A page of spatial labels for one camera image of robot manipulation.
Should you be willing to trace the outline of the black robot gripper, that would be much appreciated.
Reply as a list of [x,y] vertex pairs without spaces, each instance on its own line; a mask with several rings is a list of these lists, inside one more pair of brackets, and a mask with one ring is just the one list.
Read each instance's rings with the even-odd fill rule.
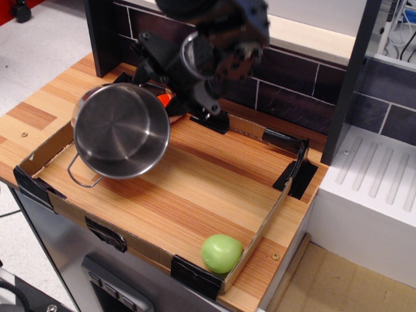
[[228,83],[219,69],[228,57],[227,51],[197,32],[175,43],[142,31],[131,49],[140,59],[132,79],[134,84],[149,80],[168,84],[177,96],[186,99],[191,113],[201,120],[220,113],[216,98],[226,93]]

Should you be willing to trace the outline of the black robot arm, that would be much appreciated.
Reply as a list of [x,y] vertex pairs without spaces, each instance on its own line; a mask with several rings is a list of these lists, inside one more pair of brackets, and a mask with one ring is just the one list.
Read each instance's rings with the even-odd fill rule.
[[181,44],[143,31],[132,45],[143,59],[133,83],[149,80],[166,84],[174,93],[168,114],[190,112],[201,119],[220,113],[219,95],[211,81],[243,82],[260,63],[270,43],[265,1],[158,1],[173,20],[192,24],[196,31]]

